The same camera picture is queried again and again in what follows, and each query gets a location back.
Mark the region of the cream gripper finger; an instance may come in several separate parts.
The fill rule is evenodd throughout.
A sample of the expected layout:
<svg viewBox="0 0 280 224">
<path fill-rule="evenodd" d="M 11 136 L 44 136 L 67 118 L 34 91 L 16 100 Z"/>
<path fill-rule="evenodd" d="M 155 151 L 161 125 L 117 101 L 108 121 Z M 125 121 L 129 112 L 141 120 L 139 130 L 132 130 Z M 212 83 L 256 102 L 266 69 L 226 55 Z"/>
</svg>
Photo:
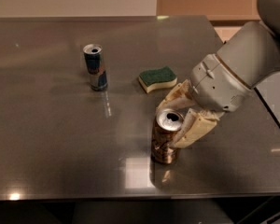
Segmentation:
<svg viewBox="0 0 280 224">
<path fill-rule="evenodd" d="M 178 83 L 160 102 L 157 111 L 165 108 L 182 109 L 196 104 L 192 95 L 189 93 L 190 81 L 186 79 Z"/>
<path fill-rule="evenodd" d="M 224 115 L 223 112 L 189 109 L 181 129 L 169 143 L 169 147 L 185 148 L 211 132 Z"/>
</svg>

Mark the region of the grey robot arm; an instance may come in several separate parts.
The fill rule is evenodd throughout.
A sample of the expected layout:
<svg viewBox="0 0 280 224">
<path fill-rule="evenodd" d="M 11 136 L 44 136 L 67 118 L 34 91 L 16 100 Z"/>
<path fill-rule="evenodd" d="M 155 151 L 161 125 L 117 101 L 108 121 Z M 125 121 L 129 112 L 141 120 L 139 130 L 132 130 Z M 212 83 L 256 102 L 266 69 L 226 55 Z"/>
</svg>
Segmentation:
<svg viewBox="0 0 280 224">
<path fill-rule="evenodd" d="M 280 71 L 280 0 L 257 0 L 257 10 L 260 21 L 246 23 L 207 55 L 159 104 L 159 110 L 189 110 L 170 147 L 188 147 L 208 134 L 256 85 Z"/>
</svg>

